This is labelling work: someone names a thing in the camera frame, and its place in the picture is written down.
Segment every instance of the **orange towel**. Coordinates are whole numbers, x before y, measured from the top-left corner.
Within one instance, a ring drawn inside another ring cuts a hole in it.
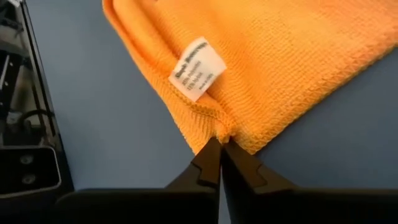
[[[194,153],[216,136],[254,154],[398,43],[397,0],[103,0],[103,7]],[[226,70],[194,102],[168,77],[199,37]]]

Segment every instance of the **gray surface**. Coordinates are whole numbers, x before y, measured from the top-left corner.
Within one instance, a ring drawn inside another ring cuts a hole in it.
[[[77,189],[163,187],[193,154],[100,1],[27,2]],[[287,128],[259,157],[300,185],[398,187],[398,51]],[[228,223],[221,198],[221,223]]]

